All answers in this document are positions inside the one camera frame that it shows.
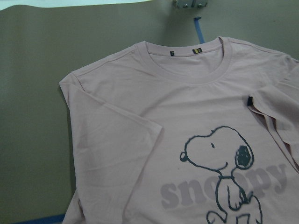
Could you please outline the aluminium frame post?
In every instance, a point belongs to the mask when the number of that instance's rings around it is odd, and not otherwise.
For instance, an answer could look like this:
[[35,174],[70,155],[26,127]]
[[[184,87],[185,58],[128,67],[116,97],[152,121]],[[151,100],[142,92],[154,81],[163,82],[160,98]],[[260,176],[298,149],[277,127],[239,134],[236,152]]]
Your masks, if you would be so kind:
[[177,9],[203,8],[209,0],[173,0],[173,6]]

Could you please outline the pink Snoopy t-shirt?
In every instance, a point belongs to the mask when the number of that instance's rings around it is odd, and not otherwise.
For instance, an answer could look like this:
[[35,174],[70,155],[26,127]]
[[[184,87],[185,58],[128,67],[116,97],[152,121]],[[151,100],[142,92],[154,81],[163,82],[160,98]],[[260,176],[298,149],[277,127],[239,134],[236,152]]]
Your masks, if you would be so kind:
[[141,42],[68,74],[65,224],[296,224],[299,62],[218,37]]

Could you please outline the brown paper table cover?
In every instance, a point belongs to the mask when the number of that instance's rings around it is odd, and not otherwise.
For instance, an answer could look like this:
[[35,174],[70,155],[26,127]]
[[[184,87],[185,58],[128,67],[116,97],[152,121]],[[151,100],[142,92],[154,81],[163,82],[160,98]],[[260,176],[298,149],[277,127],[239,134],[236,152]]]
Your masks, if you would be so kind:
[[58,85],[67,74],[134,43],[164,46],[233,37],[299,57],[296,0],[170,0],[0,12],[0,221],[62,215],[75,191],[71,127]]

